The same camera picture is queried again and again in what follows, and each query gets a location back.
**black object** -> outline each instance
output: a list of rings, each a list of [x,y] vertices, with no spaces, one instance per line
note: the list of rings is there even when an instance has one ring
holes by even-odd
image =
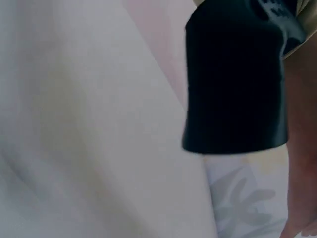
[[[260,151],[287,142],[283,55],[306,34],[281,0],[206,0],[186,25],[183,148]]]

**floral pattern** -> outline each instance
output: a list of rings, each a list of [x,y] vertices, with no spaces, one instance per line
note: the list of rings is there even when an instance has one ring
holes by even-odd
[[[254,229],[239,238],[255,238],[266,234],[278,233],[282,230],[285,219],[272,221],[273,215],[259,212],[255,204],[275,197],[272,189],[257,189],[242,198],[247,178],[242,177],[236,182],[237,168],[219,178],[210,186],[212,204],[216,222],[226,222],[224,229],[219,231],[220,238],[236,238],[234,234],[239,225],[249,225]]]

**white sheet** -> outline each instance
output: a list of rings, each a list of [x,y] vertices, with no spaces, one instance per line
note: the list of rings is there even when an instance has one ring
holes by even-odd
[[[216,237],[184,110],[120,2],[2,0],[0,32],[0,237]]]

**skin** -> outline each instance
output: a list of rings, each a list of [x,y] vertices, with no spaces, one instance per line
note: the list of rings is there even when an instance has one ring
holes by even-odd
[[[204,0],[194,0],[199,6]],[[288,220],[280,238],[317,236],[317,34],[284,61],[289,121]]]

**pink wall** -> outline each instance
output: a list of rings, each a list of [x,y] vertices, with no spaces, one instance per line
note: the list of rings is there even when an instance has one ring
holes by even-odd
[[[185,24],[191,0],[122,0],[182,105],[186,104]]]

